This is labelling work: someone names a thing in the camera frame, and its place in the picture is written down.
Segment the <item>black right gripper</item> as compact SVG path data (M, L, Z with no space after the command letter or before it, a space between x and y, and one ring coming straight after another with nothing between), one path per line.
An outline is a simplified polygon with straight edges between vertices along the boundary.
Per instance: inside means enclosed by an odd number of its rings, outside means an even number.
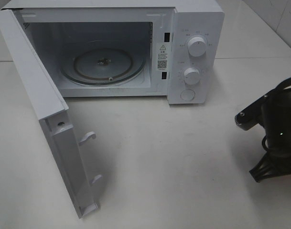
M249 173L254 180L291 175L291 105L261 106L265 137L265 156Z

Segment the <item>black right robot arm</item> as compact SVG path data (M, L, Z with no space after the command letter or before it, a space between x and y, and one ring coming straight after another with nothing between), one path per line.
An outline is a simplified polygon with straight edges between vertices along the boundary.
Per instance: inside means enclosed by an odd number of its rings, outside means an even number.
M291 175L291 78L281 82L261 105L265 136L263 158L249 172L256 182Z

